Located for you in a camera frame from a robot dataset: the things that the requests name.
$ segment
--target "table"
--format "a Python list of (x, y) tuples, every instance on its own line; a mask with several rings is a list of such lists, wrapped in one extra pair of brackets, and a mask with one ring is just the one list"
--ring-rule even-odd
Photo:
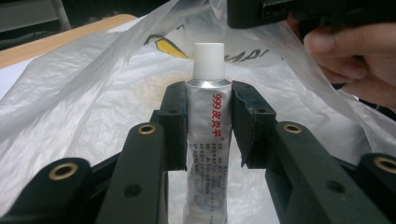
[(11, 49), (2, 50), (0, 51), (0, 69), (57, 49), (84, 35), (98, 31), (107, 31), (135, 19), (135, 16), (120, 14), (57, 35), (52, 35)]

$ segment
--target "translucent plastic bag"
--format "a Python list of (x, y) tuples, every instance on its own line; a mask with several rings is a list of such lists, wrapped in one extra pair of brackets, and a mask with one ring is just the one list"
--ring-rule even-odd
[[(223, 42), (226, 77), (256, 87), (279, 121), (305, 125), (334, 156), (396, 156), (394, 122), (335, 91), (286, 23), (232, 30), (225, 5), (171, 1), (124, 33), (89, 35), (33, 60), (0, 102), (0, 214), (48, 163), (81, 157), (95, 165), (119, 152), (165, 88), (191, 79), (195, 42)], [(263, 174), (240, 168), (232, 141), (230, 223), (277, 223)], [(184, 172), (170, 174), (169, 223), (181, 222), (185, 183)]]

